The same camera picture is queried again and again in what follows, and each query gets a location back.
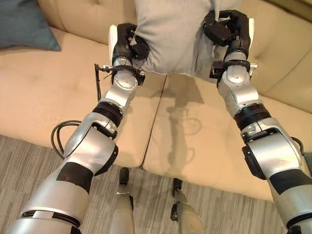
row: gray pillow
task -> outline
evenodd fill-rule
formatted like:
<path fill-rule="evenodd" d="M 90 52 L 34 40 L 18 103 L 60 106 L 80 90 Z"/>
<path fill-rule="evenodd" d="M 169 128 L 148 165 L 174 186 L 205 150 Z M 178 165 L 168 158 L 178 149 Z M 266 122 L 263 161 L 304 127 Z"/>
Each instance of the gray pillow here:
<path fill-rule="evenodd" d="M 60 51 L 37 0 L 0 0 L 0 48 L 11 45 Z"/>
<path fill-rule="evenodd" d="M 220 51 L 203 34 L 202 23 L 210 10 L 237 9 L 240 0 L 136 0 L 135 35 L 150 47 L 145 61 L 136 65 L 160 74 L 183 73 L 209 80 Z"/>

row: leather sofa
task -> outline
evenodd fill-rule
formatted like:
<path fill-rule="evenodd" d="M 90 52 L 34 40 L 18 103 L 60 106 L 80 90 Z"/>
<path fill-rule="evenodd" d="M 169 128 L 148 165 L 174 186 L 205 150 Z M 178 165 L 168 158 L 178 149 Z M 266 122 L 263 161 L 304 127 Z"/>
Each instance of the leather sofa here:
<path fill-rule="evenodd" d="M 136 13 L 132 0 L 39 5 L 62 51 L 0 50 L 0 134 L 51 147 L 55 125 L 82 120 L 96 106 L 93 64 L 109 64 L 108 28 L 135 23 Z M 311 151 L 312 24 L 260 0 L 243 0 L 240 10 L 255 18 L 252 83 L 271 115 Z M 101 80 L 102 91 L 109 86 L 109 78 Z M 62 142 L 73 130 L 62 130 Z M 272 200 L 244 161 L 239 129 L 215 84 L 147 73 L 118 132 L 117 165 Z"/>

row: floor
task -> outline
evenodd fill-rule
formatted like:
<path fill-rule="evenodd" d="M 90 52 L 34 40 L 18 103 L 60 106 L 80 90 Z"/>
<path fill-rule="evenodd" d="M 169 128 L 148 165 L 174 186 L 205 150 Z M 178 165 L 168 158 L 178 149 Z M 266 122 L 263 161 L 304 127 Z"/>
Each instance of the floor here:
<path fill-rule="evenodd" d="M 0 234 L 18 218 L 23 205 L 38 185 L 60 165 L 52 149 L 0 135 Z M 91 203 L 81 231 L 108 233 L 114 208 L 119 166 L 97 176 L 91 187 Z M 130 170 L 137 234 L 176 234 L 170 220 L 172 179 Z M 208 234 L 285 234 L 280 217 L 270 202 L 184 182 L 182 190 L 199 211 Z"/>

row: robotic hand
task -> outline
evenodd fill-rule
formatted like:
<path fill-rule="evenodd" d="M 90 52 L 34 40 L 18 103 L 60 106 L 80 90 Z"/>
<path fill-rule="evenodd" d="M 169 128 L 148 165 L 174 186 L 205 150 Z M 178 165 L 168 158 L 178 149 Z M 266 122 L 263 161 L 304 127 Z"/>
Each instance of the robotic hand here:
<path fill-rule="evenodd" d="M 65 146 L 64 162 L 37 188 L 9 234 L 80 233 L 78 227 L 88 207 L 92 179 L 106 172 L 115 161 L 118 147 L 113 140 L 117 127 L 145 78 L 143 71 L 132 67 L 132 58 L 148 55 L 144 41 L 130 45 L 135 29 L 132 24 L 111 28 L 113 66 L 96 65 L 96 71 L 112 71 L 113 85 L 72 134 Z M 127 195 L 125 186 L 120 189 L 120 195 Z"/>
<path fill-rule="evenodd" d="M 312 233 L 312 179 L 305 159 L 292 138 L 271 117 L 250 84 L 255 64 L 247 61 L 250 47 L 246 15 L 211 11 L 204 19 L 205 35 L 228 49 L 224 61 L 214 62 L 210 77 L 217 79 L 219 94 L 241 130 L 242 148 L 251 173 L 267 180 L 276 208 L 289 234 Z"/>

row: wire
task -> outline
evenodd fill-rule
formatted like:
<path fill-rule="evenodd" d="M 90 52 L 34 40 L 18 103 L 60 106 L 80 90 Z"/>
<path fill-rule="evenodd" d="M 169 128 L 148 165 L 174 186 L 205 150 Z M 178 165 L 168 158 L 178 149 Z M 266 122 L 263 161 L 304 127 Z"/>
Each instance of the wire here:
<path fill-rule="evenodd" d="M 101 94 L 101 87 L 99 85 L 99 82 L 100 82 L 100 79 L 99 79 L 99 74 L 98 72 L 99 71 L 105 71 L 103 68 L 101 68 L 98 64 L 94 64 L 94 69 L 95 69 L 95 72 L 96 72 L 96 84 L 97 84 L 97 101 L 100 101 L 101 97 L 102 97 L 102 94 Z M 108 74 L 106 77 L 103 78 L 106 79 L 107 77 L 111 76 L 112 73 Z"/>
<path fill-rule="evenodd" d="M 293 141 L 297 142 L 299 147 L 300 147 L 300 153 L 302 156 L 304 156 L 304 151 L 303 151 L 303 144 L 301 142 L 301 140 L 299 140 L 298 138 L 292 137 Z"/>
<path fill-rule="evenodd" d="M 94 68 L 95 68 L 95 73 L 96 73 L 96 84 L 97 84 L 97 101 L 100 101 L 101 99 L 101 87 L 99 85 L 100 79 L 99 79 L 99 71 L 105 71 L 103 68 L 101 68 L 98 64 L 94 64 Z M 108 74 L 106 77 L 103 78 L 106 79 L 107 77 L 111 76 L 112 73 Z M 81 121 L 78 120 L 68 120 L 68 121 L 64 121 L 60 124 L 58 124 L 57 126 L 54 127 L 54 129 L 51 132 L 51 144 L 52 144 L 52 148 L 54 149 L 55 153 L 57 153 L 57 155 L 59 156 L 59 158 L 61 158 L 62 160 L 65 159 L 64 157 L 64 148 L 62 146 L 62 142 L 60 140 L 60 130 L 63 127 L 66 126 L 79 126 L 79 123 L 81 123 Z M 58 148 L 55 145 L 54 142 L 54 136 L 55 136 L 55 131 L 57 133 L 57 141 L 58 141 Z"/>
<path fill-rule="evenodd" d="M 94 69 L 96 72 L 96 84 L 97 84 L 97 101 L 99 101 L 101 99 L 101 88 L 99 86 L 99 75 L 98 75 L 98 71 L 100 69 L 98 64 L 94 64 Z"/>
<path fill-rule="evenodd" d="M 68 121 L 64 121 L 60 124 L 58 124 L 57 126 L 54 127 L 54 129 L 52 130 L 51 132 L 51 144 L 52 144 L 52 148 L 54 149 L 55 153 L 57 153 L 57 155 L 62 159 L 64 160 L 65 157 L 64 157 L 64 148 L 62 146 L 62 143 L 61 143 L 61 140 L 60 140 L 60 130 L 63 128 L 63 127 L 66 127 L 66 126 L 79 126 L 79 123 L 81 123 L 81 121 L 79 120 L 68 120 Z M 55 145 L 55 142 L 54 142 L 54 136 L 55 136 L 55 131 L 57 132 L 57 141 L 58 141 L 58 147 L 59 147 L 59 150 L 57 149 L 56 145 Z"/>

